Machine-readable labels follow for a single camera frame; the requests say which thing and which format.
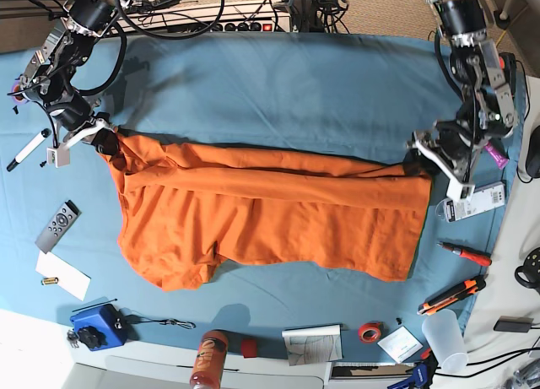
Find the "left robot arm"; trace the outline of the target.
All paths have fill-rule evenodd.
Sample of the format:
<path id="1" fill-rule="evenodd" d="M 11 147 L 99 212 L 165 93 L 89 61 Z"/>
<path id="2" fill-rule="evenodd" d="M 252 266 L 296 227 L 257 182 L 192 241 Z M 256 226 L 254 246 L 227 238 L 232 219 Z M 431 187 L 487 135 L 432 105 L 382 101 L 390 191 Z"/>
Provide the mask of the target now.
<path id="1" fill-rule="evenodd" d="M 484 0 L 425 1 L 437 21 L 436 60 L 462 105 L 454 119 L 414 132 L 408 148 L 446 175 L 446 196 L 460 202 L 473 195 L 473 171 L 484 147 L 508 138 L 519 123 L 516 68 L 489 38 L 493 19 Z"/>

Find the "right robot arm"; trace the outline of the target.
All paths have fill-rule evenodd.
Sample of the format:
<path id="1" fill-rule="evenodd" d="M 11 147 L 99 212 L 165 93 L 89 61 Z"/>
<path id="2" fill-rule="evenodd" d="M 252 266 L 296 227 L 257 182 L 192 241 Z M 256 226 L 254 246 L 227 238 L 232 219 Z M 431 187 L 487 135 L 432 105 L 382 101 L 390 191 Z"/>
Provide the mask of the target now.
<path id="1" fill-rule="evenodd" d="M 117 23 L 114 0 L 67 0 L 58 22 L 37 49 L 8 93 L 13 100 L 37 104 L 49 119 L 52 146 L 46 150 L 46 163 L 57 168 L 70 164 L 70 149 L 86 143 L 100 154 L 114 155 L 118 139 L 110 115 L 97 112 L 99 95 L 120 72 L 127 51 L 127 37 Z M 94 46 L 114 30 L 120 37 L 120 50 L 109 78 L 92 89 L 71 84 L 77 68 L 90 57 Z"/>

